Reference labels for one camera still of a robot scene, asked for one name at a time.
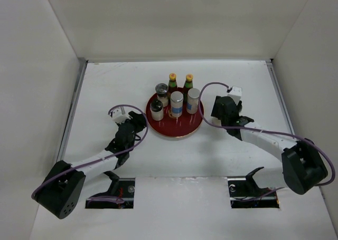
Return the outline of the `dark-cap grinder jar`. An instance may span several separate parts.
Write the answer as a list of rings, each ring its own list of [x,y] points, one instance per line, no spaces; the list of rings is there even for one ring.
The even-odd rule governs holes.
[[[157,94],[157,99],[162,103],[165,108],[168,106],[168,85],[165,83],[159,83],[155,87],[155,91]]]
[[[150,111],[153,120],[161,121],[164,118],[163,104],[160,100],[154,99],[151,102]]]
[[[215,125],[215,126],[221,126],[221,121],[216,118],[216,117],[212,117],[212,124]]]

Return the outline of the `silver-lid spice jar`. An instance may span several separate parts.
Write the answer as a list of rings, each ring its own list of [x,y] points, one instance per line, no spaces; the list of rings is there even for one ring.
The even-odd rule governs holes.
[[[200,90],[196,88],[189,89],[187,93],[186,110],[189,114],[195,114],[198,111]]]
[[[174,118],[179,118],[183,112],[183,94],[180,91],[174,91],[170,96],[171,115]]]

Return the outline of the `sauce bottle yellow cap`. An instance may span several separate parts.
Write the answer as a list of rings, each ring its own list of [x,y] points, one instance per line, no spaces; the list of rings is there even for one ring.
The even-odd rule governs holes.
[[[193,88],[193,75],[187,74],[185,77],[184,89],[189,90]]]
[[[170,73],[169,74],[169,82],[168,82],[168,93],[171,94],[178,90],[177,81],[176,81],[176,74]]]

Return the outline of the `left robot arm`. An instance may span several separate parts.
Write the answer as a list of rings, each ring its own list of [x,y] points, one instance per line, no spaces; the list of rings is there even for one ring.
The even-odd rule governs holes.
[[[55,163],[32,193],[32,199],[59,219],[69,216],[85,182],[120,168],[129,159],[130,152],[144,140],[145,137],[138,134],[148,130],[148,123],[144,113],[131,111],[117,127],[115,137],[100,153],[83,161]]]

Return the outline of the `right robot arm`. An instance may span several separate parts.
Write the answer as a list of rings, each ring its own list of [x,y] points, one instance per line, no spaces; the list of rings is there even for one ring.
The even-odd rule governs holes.
[[[240,115],[241,102],[217,96],[211,116],[221,121],[221,127],[240,141],[251,143],[277,158],[281,164],[283,185],[303,195],[328,176],[318,150],[308,139],[288,137],[262,130],[254,119]]]

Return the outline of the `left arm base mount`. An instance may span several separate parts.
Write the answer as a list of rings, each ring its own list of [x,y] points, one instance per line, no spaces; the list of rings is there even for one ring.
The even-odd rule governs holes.
[[[111,180],[108,190],[87,198],[85,209],[133,209],[135,178],[120,178],[112,171],[104,174]]]

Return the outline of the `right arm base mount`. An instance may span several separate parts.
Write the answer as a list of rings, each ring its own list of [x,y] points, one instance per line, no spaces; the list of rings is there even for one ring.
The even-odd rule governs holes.
[[[254,175],[262,170],[258,167],[245,176],[228,178],[230,206],[233,209],[277,208],[279,200],[274,188],[260,188],[254,181]]]

